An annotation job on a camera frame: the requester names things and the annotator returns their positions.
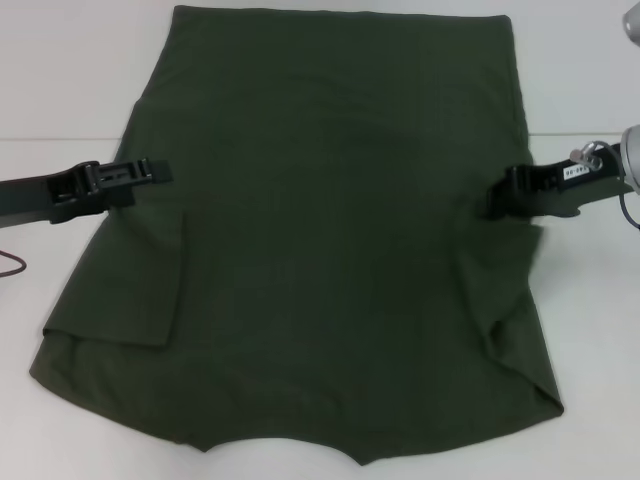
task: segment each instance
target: garment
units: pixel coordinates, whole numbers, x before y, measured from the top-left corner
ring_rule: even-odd
[[[201,450],[361,464],[556,417],[540,230],[474,213],[527,140],[507,17],[177,7],[116,159],[175,181],[110,213],[31,374]]]

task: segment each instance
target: white table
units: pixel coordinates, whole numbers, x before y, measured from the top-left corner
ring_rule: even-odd
[[[4,0],[0,4],[0,179],[112,160],[162,48],[168,0]],[[635,0],[200,1],[205,6],[509,14],[532,150],[559,161],[587,140],[640,123],[640,49],[621,29]],[[629,198],[640,218],[640,200]],[[101,217],[0,230],[29,261],[0,280],[0,478],[12,480],[635,479],[640,471],[640,234],[615,200],[545,218],[531,277],[565,416],[456,451],[360,468],[287,440],[208,454],[74,407],[27,374],[41,327]],[[0,261],[0,270],[5,266]]]

